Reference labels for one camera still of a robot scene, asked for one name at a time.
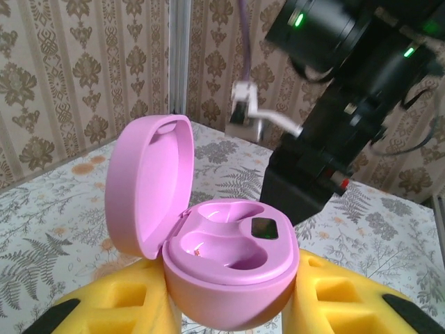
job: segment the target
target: yellow foam holder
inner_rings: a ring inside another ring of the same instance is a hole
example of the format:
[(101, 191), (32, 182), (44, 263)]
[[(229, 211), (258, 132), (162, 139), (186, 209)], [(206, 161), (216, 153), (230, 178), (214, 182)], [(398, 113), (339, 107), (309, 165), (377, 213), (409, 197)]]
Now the yellow foam holder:
[(285, 334), (415, 334), (383, 299), (400, 292), (300, 251), (295, 291), (283, 311)]
[[(415, 334), (383, 300), (385, 287), (323, 258), (300, 251), (295, 292), (283, 311), (284, 334)], [(54, 334), (179, 334), (163, 263), (140, 260), (59, 300), (81, 302)]]
[(177, 334), (181, 313), (169, 301), (162, 258), (140, 260), (57, 301), (81, 302), (53, 334)]

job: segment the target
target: case lid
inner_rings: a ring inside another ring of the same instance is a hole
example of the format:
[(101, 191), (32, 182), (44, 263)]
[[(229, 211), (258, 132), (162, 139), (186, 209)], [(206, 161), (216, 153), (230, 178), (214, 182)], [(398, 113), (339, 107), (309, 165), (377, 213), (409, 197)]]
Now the case lid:
[(188, 207), (193, 164), (193, 130), (186, 116), (147, 116), (125, 127), (105, 189), (106, 224), (119, 251), (157, 257)]

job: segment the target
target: table surface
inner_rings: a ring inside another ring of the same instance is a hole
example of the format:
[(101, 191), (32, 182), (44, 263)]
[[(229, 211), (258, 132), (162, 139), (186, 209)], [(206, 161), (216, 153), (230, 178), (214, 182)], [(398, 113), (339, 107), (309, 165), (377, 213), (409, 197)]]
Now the table surface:
[[(258, 199), (270, 151), (193, 125), (191, 205)], [(62, 295), (137, 260), (108, 238), (114, 143), (0, 195), (0, 324), (21, 333)], [(445, 270), (432, 210), (358, 183), (296, 228), (301, 248), (409, 296), (445, 324)], [(184, 317), (182, 333), (211, 331)], [(246, 334), (281, 333), (280, 316)]]

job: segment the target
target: fern leaf print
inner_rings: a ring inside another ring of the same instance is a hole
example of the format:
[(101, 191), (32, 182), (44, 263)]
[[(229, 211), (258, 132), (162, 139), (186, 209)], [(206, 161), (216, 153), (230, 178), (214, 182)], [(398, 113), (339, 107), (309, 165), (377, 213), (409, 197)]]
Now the fern leaf print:
[(369, 209), (370, 200), (360, 191), (359, 186), (350, 183), (347, 192), (342, 197), (333, 197), (331, 203), (336, 204), (335, 209), (341, 210), (348, 219), (358, 224)]
[(69, 255), (62, 246), (72, 243), (46, 234), (44, 244), (33, 239), (24, 239), (31, 245), (31, 250), (18, 251), (0, 256), (1, 260), (9, 261), (0, 272), (0, 317), (6, 317), (5, 305), (14, 310), (21, 310), (20, 293), (25, 291), (37, 301), (37, 286), (42, 281), (48, 286), (54, 284), (53, 269), (60, 256)]
[(261, 180), (263, 177), (260, 171), (246, 167), (231, 169), (235, 173), (223, 176), (222, 178), (228, 180), (216, 185), (221, 188), (219, 192), (223, 194), (223, 197), (257, 200), (261, 194)]

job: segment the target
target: patterned wallpaper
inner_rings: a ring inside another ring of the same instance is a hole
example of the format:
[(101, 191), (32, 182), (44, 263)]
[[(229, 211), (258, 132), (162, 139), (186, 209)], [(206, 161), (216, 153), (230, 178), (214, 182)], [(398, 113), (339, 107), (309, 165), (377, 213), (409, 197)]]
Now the patterned wallpaper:
[(168, 112), (168, 0), (0, 0), (0, 189)]
[[(251, 79), (259, 88), (259, 104), (303, 122), (325, 86), (299, 78), (286, 55), (264, 37), (284, 0), (249, 0), (252, 43)], [(232, 82), (241, 78), (243, 49), (237, 0), (193, 0), (187, 114), (197, 122), (223, 130), (231, 109)], [(433, 45), (445, 59), (445, 45)], [(439, 81), (427, 78), (412, 94)], [(389, 127), (379, 150), (395, 152), (410, 148), (430, 130), (432, 95), (424, 95), (409, 111), (396, 109), (387, 119)], [(274, 148), (280, 137), (274, 129), (267, 146)], [(445, 116), (434, 139), (424, 149), (396, 158), (373, 156), (367, 149), (354, 163), (355, 179), (378, 189), (415, 201), (433, 192), (445, 191)]]

